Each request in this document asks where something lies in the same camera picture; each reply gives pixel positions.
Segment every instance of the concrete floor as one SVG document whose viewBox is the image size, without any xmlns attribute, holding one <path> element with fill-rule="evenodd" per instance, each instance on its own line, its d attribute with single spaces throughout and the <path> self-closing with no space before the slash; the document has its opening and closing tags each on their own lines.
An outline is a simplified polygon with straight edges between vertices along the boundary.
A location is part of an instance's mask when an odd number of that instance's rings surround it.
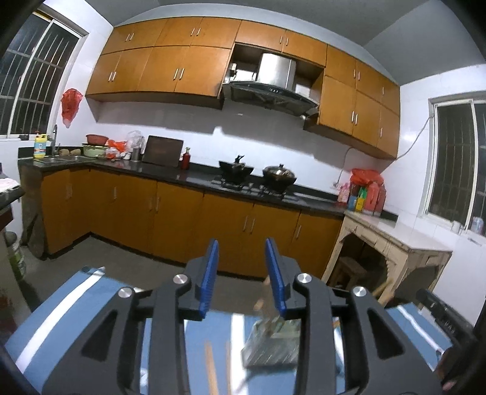
<svg viewBox="0 0 486 395">
<path fill-rule="evenodd" d="M 67 279 L 84 266 L 104 266 L 106 275 L 142 289 L 153 289 L 183 271 L 182 267 L 166 264 L 146 256 L 88 237 L 72 250 L 55 259 L 40 260 L 23 247 L 27 265 L 26 285 L 30 304 L 46 300 Z M 218 275 L 211 309 L 252 314 L 261 295 L 262 284 Z"/>
</svg>

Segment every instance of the metal screw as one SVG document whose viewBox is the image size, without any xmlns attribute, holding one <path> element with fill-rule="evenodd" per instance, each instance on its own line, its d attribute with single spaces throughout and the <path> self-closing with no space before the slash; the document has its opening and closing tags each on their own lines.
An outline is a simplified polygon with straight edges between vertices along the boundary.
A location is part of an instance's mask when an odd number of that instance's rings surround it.
<svg viewBox="0 0 486 395">
<path fill-rule="evenodd" d="M 298 276 L 297 276 L 297 280 L 302 283 L 302 284 L 307 284 L 307 283 L 310 283 L 311 280 L 312 280 L 312 276 L 310 274 L 307 274 L 307 273 L 300 273 Z"/>
<path fill-rule="evenodd" d="M 365 287 L 354 287 L 353 288 L 353 293 L 361 298 L 362 296 L 365 296 L 366 295 L 366 288 Z"/>
<path fill-rule="evenodd" d="M 121 298 L 129 298 L 130 296 L 132 296 L 132 289 L 129 287 L 120 288 L 120 290 L 118 291 L 118 296 L 120 296 Z"/>
<path fill-rule="evenodd" d="M 185 284 L 187 282 L 187 276 L 185 274 L 176 274 L 172 281 L 176 284 Z"/>
</svg>

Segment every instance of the wooden cabinet door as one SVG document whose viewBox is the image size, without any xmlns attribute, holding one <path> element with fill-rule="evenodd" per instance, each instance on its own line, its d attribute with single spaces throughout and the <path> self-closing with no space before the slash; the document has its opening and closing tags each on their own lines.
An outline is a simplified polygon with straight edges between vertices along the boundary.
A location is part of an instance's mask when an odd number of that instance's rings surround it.
<svg viewBox="0 0 486 395">
<path fill-rule="evenodd" d="M 123 51 L 110 83 L 110 92 L 136 91 L 151 51 L 152 48 Z"/>
<path fill-rule="evenodd" d="M 356 59 L 330 45 L 325 73 L 350 87 L 356 87 Z"/>
<path fill-rule="evenodd" d="M 330 77 L 324 77 L 319 105 L 319 124 L 352 134 L 355 101 L 354 88 Z"/>
<path fill-rule="evenodd" d="M 115 241 L 142 252 L 150 252 L 156 189 L 157 181 L 118 176 Z"/>
<path fill-rule="evenodd" d="M 89 177 L 90 210 L 87 215 L 91 216 L 91 231 L 115 240 L 115 230 L 120 226 L 120 213 L 117 209 L 118 175 L 91 169 Z"/>
<path fill-rule="evenodd" d="M 167 19 L 132 23 L 132 33 L 128 37 L 125 49 L 153 47 L 166 23 Z"/>
<path fill-rule="evenodd" d="M 188 188 L 157 183 L 151 253 L 186 263 L 191 256 L 191 236 L 203 203 L 203 193 Z"/>
<path fill-rule="evenodd" d="M 380 133 L 377 147 L 392 157 L 398 153 L 398 141 L 400 137 L 400 117 L 386 107 L 381 107 Z"/>
<path fill-rule="evenodd" d="M 189 47 L 175 91 L 218 96 L 231 50 Z"/>
<path fill-rule="evenodd" d="M 98 58 L 86 90 L 87 95 L 113 91 L 113 83 L 110 81 L 110 78 L 117 68 L 121 55 L 121 52 L 115 52 L 113 54 L 101 55 Z"/>
<path fill-rule="evenodd" d="M 321 278 L 341 229 L 342 219 L 301 214 L 287 256 L 305 273 Z"/>
<path fill-rule="evenodd" d="M 111 52 L 123 51 L 126 48 L 126 43 L 133 33 L 133 24 L 119 26 L 113 29 L 104 45 L 101 54 L 109 54 Z"/>
<path fill-rule="evenodd" d="M 240 23 L 239 19 L 204 17 L 194 34 L 191 45 L 230 49 L 235 42 Z"/>
<path fill-rule="evenodd" d="M 252 203 L 205 194 L 189 259 L 203 256 L 209 241 L 215 238 L 219 242 L 218 270 L 241 273 L 244 231 L 252 207 Z"/>
<path fill-rule="evenodd" d="M 73 241 L 91 231 L 89 175 L 89 169 L 72 169 L 69 174 L 69 224 Z"/>
<path fill-rule="evenodd" d="M 400 115 L 400 87 L 385 76 L 382 76 L 383 97 L 382 105 Z"/>
<path fill-rule="evenodd" d="M 382 75 L 367 64 L 356 61 L 356 89 L 366 96 L 375 99 L 378 103 L 382 100 Z"/>
<path fill-rule="evenodd" d="M 170 18 L 155 45 L 191 45 L 202 17 Z"/>
<path fill-rule="evenodd" d="M 326 65 L 328 45 L 296 32 L 285 32 L 282 52 L 308 60 L 320 66 Z"/>
<path fill-rule="evenodd" d="M 69 170 L 45 175 L 41 196 L 47 250 L 53 254 L 73 242 L 69 225 Z"/>
<path fill-rule="evenodd" d="M 380 104 L 357 92 L 354 123 L 353 137 L 376 147 L 380 129 Z"/>
<path fill-rule="evenodd" d="M 174 92 L 189 47 L 154 47 L 143 70 L 139 91 Z"/>
<path fill-rule="evenodd" d="M 286 255 L 298 218 L 298 211 L 255 204 L 245 230 L 246 243 L 241 250 L 243 261 L 238 274 L 266 277 L 265 240 L 273 237 L 280 254 Z"/>
<path fill-rule="evenodd" d="M 236 42 L 280 52 L 284 35 L 285 30 L 279 27 L 243 20 L 236 35 Z"/>
</svg>

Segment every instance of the range hood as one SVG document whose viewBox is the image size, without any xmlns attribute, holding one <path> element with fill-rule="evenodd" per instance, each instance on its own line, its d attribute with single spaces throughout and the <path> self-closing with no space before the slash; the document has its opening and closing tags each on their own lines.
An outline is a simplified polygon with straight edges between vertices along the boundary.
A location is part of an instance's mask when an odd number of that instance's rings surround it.
<svg viewBox="0 0 486 395">
<path fill-rule="evenodd" d="M 295 77 L 295 60 L 275 54 L 262 54 L 255 80 L 231 81 L 223 84 L 225 99 L 252 104 L 295 116 L 317 113 L 319 104 L 292 90 Z M 236 72 L 236 64 L 228 73 Z"/>
</svg>

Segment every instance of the wooden stool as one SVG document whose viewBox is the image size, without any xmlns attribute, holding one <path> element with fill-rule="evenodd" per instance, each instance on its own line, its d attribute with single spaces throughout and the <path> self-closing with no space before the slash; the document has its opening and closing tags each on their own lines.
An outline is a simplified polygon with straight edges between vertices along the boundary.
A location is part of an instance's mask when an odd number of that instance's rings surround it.
<svg viewBox="0 0 486 395">
<path fill-rule="evenodd" d="M 363 277 L 366 276 L 366 270 L 349 256 L 342 256 L 337 260 L 337 265 L 332 271 L 329 279 L 329 286 L 336 287 L 336 285 L 345 280 L 347 277 L 349 281 L 346 285 L 346 290 L 351 290 L 358 284 Z"/>
</svg>

